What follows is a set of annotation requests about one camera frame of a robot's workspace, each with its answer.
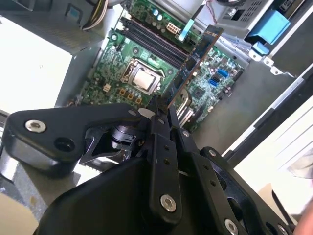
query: chip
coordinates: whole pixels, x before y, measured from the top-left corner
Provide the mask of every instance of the chip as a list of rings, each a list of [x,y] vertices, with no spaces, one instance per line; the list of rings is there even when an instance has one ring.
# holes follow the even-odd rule
[[[205,91],[200,89],[199,87],[195,88],[194,92],[192,93],[192,95],[196,98],[200,98],[204,95]]]

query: capacitor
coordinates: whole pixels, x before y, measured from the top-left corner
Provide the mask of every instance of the capacitor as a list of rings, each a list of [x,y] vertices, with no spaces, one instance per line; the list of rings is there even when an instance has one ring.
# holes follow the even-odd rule
[[[163,19],[163,16],[162,16],[162,15],[158,15],[158,16],[157,16],[157,20],[158,20],[158,21],[161,21],[162,19]]]
[[[157,9],[153,9],[153,10],[152,10],[152,14],[153,14],[154,16],[157,16],[157,15],[158,15],[158,10],[157,10]]]

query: black metal bracket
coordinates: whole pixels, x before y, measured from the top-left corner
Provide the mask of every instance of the black metal bracket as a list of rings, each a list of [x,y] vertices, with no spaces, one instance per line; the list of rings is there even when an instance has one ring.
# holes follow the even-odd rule
[[[45,131],[27,130],[29,120],[43,122]],[[7,118],[2,148],[18,161],[62,177],[74,170],[84,154],[88,129],[101,126],[105,132],[119,125],[135,126],[140,120],[140,113],[124,103],[21,111]]]

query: silver screw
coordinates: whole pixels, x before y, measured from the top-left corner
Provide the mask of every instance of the silver screw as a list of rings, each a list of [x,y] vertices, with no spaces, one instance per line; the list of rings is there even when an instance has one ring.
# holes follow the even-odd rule
[[[42,121],[29,120],[25,123],[25,128],[31,132],[42,133],[46,130],[46,125]]]
[[[284,229],[283,226],[281,226],[280,224],[278,224],[277,226],[278,226],[279,230],[282,232],[283,235],[288,235],[286,229]]]
[[[182,132],[183,134],[184,134],[184,136],[186,136],[186,137],[189,137],[190,135],[189,135],[189,133],[187,132],[187,131],[183,131]]]
[[[216,153],[215,153],[212,149],[209,150],[209,153],[210,153],[213,157],[216,156]]]
[[[225,227],[227,228],[227,230],[230,232],[230,234],[238,235],[237,226],[234,224],[233,221],[231,221],[230,219],[226,219],[224,224],[225,224]]]
[[[133,111],[133,110],[130,109],[128,112],[129,112],[131,115],[136,116],[136,112],[135,112],[135,111]]]
[[[168,212],[174,212],[176,210],[175,200],[168,194],[161,196],[161,205]]]

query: hole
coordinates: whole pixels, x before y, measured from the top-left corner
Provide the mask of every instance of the hole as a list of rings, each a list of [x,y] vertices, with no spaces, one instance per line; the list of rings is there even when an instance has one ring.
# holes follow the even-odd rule
[[[237,21],[243,15],[245,10],[237,10],[235,15],[231,18],[232,21]]]
[[[54,146],[62,152],[71,152],[75,149],[74,142],[65,137],[57,138],[54,141]]]
[[[210,183],[212,186],[214,186],[214,187],[216,186],[216,183],[213,180],[211,180]]]
[[[215,174],[216,174],[217,178],[219,179],[219,183],[222,186],[223,191],[225,191],[227,188],[226,181],[221,177],[221,175],[218,172],[215,171]]]
[[[240,222],[243,219],[244,215],[243,215],[243,212],[241,210],[239,203],[231,197],[228,197],[227,200],[228,200],[228,203],[229,203],[231,209],[234,212],[236,219]]]
[[[164,164],[169,165],[170,161],[166,158],[166,159],[164,159]]]
[[[170,206],[170,207],[173,206],[173,204],[172,204],[172,202],[171,202],[170,199],[165,199],[165,203],[166,203],[168,206]]]
[[[266,227],[268,228],[268,230],[270,230],[270,232],[273,235],[278,235],[277,230],[274,228],[274,226],[272,226],[270,223],[266,222]]]

